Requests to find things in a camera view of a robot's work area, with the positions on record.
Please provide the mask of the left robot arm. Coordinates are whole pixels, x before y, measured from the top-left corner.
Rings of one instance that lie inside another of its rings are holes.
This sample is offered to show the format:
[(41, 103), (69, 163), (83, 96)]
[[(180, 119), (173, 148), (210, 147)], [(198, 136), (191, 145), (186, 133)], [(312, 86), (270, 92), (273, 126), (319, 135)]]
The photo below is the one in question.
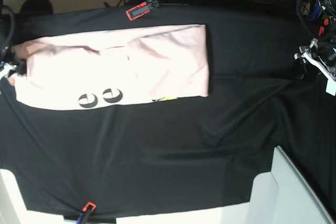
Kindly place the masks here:
[(327, 16), (317, 34), (308, 27), (301, 12), (302, 4), (303, 0), (297, 0), (296, 11), (312, 41), (308, 46), (300, 46), (294, 58), (316, 67), (327, 79), (326, 93), (335, 96), (335, 0), (316, 0), (314, 19), (322, 14)]

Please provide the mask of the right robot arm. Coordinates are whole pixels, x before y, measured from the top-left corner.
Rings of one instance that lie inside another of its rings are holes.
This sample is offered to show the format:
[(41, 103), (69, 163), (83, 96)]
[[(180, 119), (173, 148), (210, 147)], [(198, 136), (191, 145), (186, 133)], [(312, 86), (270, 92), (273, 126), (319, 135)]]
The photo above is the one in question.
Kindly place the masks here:
[(1, 0), (1, 79), (8, 78), (20, 65), (11, 50), (16, 31), (15, 18), (13, 10)]

